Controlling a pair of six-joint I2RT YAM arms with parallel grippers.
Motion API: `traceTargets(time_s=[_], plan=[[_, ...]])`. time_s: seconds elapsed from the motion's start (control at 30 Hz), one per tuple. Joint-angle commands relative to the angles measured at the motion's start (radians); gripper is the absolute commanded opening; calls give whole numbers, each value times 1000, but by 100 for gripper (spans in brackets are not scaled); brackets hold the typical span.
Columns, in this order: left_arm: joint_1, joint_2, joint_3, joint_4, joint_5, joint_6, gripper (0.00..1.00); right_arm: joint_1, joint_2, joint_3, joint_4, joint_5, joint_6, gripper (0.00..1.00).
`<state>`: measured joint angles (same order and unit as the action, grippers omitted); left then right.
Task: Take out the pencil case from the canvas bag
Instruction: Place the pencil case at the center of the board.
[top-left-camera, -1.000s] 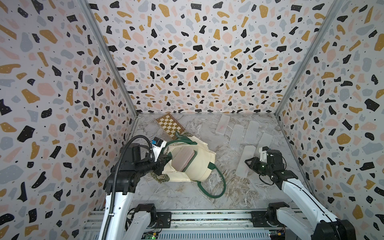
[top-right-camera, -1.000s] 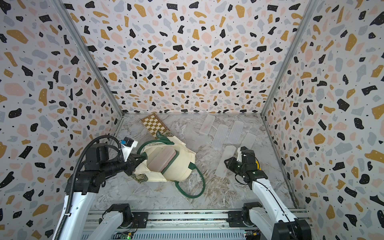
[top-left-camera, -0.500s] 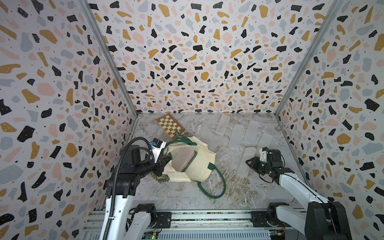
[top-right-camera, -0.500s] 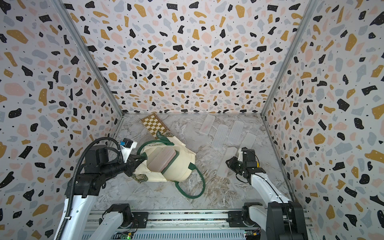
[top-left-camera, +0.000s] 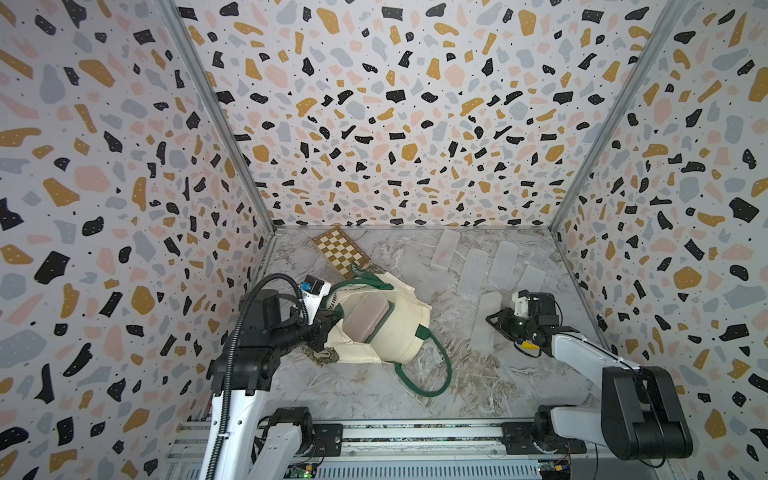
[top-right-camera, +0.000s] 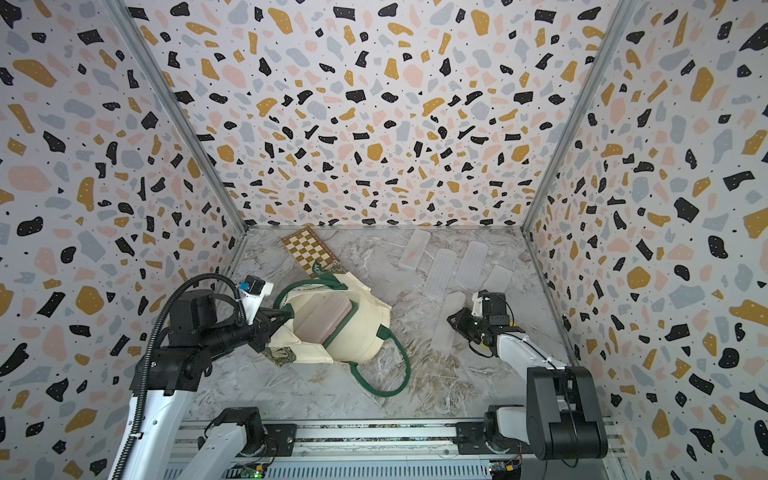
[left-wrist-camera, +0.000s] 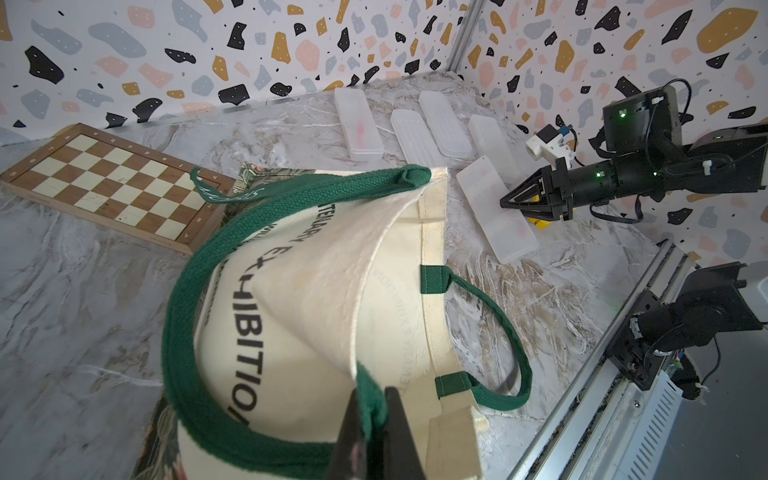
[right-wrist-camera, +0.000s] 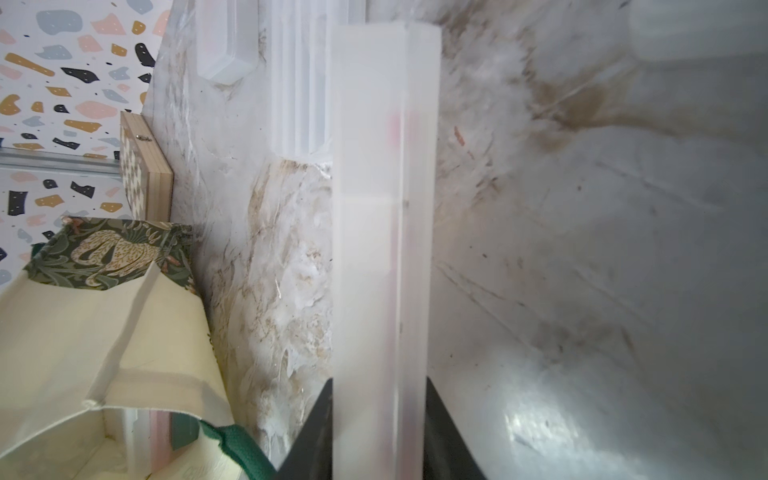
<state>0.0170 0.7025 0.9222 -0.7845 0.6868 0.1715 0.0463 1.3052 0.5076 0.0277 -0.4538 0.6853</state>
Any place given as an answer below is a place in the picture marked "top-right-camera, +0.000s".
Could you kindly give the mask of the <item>pink translucent case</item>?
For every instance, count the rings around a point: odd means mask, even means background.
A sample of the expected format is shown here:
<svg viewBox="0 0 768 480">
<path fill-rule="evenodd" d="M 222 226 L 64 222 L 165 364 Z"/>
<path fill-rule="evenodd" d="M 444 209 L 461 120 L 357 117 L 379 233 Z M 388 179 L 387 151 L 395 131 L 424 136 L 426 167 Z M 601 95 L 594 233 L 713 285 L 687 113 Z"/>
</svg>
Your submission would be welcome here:
<svg viewBox="0 0 768 480">
<path fill-rule="evenodd" d="M 303 342 L 322 344 L 352 312 L 352 307 L 344 294 L 314 296 L 297 314 L 294 332 Z"/>
</svg>

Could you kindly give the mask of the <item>cream canvas tote bag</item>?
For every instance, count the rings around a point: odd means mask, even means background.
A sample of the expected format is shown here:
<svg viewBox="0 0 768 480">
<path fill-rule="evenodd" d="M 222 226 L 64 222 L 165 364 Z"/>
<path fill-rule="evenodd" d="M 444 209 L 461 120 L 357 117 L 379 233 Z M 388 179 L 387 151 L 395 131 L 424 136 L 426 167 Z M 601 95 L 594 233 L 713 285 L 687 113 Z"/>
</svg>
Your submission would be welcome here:
<svg viewBox="0 0 768 480">
<path fill-rule="evenodd" d="M 294 332 L 297 314 L 312 297 L 332 293 L 347 296 L 353 303 L 352 312 L 324 343 L 301 341 Z M 357 383 L 376 397 L 396 396 L 408 386 L 412 365 L 406 349 L 391 330 L 392 307 L 376 298 L 353 274 L 326 273 L 318 278 L 294 282 L 277 295 L 273 309 L 288 314 L 291 319 L 271 337 L 266 346 L 269 351 L 287 350 L 297 364 L 346 364 Z M 405 373 L 398 386 L 381 390 L 362 376 L 359 365 L 372 360 L 388 341 L 399 351 Z"/>
</svg>

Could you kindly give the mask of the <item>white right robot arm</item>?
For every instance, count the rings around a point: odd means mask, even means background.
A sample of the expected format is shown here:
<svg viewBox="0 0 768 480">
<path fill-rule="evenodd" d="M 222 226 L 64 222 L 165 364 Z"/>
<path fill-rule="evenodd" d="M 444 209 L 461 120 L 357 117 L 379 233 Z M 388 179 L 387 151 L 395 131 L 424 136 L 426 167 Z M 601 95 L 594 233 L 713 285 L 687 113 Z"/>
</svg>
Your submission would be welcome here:
<svg viewBox="0 0 768 480">
<path fill-rule="evenodd" d="M 481 290 L 471 308 L 461 308 L 446 323 L 471 351 L 486 348 L 486 358 L 501 360 L 525 381 L 525 403 L 489 407 L 481 431 L 470 440 L 503 453 L 526 445 L 543 461 L 577 464 L 607 455 L 609 440 L 591 373 L 537 346 L 514 322 L 504 294 Z"/>
</svg>

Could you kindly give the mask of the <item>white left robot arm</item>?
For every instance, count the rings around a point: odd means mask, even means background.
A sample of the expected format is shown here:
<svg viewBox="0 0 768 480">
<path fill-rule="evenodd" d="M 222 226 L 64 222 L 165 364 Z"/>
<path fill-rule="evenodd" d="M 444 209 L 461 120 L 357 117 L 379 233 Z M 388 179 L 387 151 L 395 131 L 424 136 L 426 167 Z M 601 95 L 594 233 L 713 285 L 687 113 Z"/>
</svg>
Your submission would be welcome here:
<svg viewBox="0 0 768 480">
<path fill-rule="evenodd" d="M 194 393 L 215 360 L 241 346 L 261 352 L 286 318 L 257 315 L 253 324 L 203 324 L 184 320 L 154 333 L 138 363 L 126 431 L 110 476 L 161 479 Z M 293 453 L 297 427 L 267 425 L 255 407 L 229 407 L 204 427 L 184 479 L 219 479 L 231 467 L 262 478 L 277 458 Z"/>
</svg>

